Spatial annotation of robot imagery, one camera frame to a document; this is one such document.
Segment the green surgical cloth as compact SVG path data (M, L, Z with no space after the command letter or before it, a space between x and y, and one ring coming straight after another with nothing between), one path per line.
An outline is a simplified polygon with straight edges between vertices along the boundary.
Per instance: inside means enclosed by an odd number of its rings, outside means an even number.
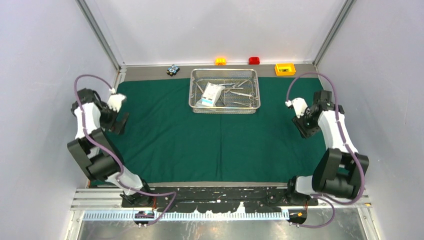
M310 176L326 145L321 132L304 139L285 106L286 94L308 103L322 89L317 78L261 77L261 105L253 114L194 113L190 81L128 81L124 133L108 133L124 165L148 183L273 182Z

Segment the metal mesh tray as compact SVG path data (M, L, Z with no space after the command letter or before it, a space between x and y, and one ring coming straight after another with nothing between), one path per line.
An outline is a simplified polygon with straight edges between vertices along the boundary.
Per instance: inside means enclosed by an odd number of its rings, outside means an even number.
M224 86L215 107L196 106L207 83ZM230 91L251 94L255 99L236 95ZM234 104L252 103L255 108ZM259 78L253 69L196 68L191 71L188 104L198 114L254 114L261 106Z

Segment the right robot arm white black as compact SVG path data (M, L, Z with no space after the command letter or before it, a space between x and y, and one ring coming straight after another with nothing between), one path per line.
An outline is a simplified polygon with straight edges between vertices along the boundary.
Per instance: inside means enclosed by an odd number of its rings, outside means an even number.
M335 104L332 92L326 90L314 93L311 106L301 97L285 104L294 109L292 122L301 137L322 132L326 147L312 175L294 176L288 181L286 201L299 205L314 195L354 200L364 186L369 158L360 154L350 140L343 107Z

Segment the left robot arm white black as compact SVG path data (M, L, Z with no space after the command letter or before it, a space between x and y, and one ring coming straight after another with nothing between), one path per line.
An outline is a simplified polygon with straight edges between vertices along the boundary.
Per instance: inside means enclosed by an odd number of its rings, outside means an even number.
M112 93L107 101L102 101L95 90L88 88L78 90L77 96L79 100L71 105L77 133L67 143L71 156L90 181L120 188L120 197L129 206L148 207L154 199L149 185L124 166L122 155L106 134L124 133L129 113L124 113L121 120L117 118L126 96Z

